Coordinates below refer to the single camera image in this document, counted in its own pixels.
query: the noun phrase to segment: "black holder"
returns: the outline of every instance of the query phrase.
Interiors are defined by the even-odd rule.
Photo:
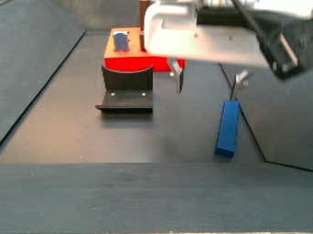
[[[136,72],[101,67],[105,84],[101,112],[152,112],[152,66]]]

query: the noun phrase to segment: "red box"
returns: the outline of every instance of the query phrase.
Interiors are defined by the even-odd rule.
[[[128,32],[129,51],[127,52],[113,51],[115,47],[113,47],[112,34],[116,31]],[[111,28],[107,48],[104,52],[104,64],[107,68],[119,71],[136,71],[147,69],[152,65],[153,71],[170,71],[164,57],[153,57],[149,55],[147,51],[141,51],[139,34],[140,34],[139,27]],[[179,59],[178,64],[182,68],[184,68],[186,60]]]

